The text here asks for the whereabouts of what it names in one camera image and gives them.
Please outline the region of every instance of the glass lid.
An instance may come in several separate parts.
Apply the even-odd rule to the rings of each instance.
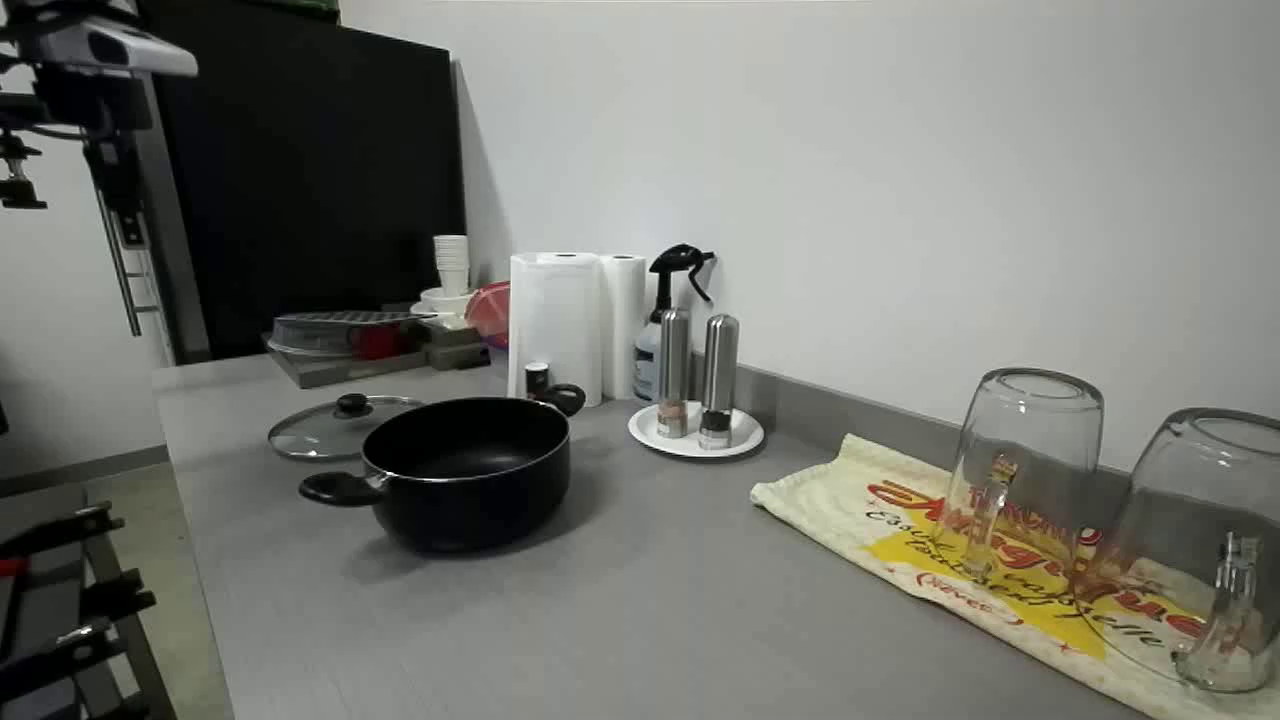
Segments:
[[[354,460],[363,452],[363,437],[380,430],[383,420],[415,410],[406,398],[339,398],[319,410],[305,410],[297,418],[283,418],[266,442],[287,460]]]

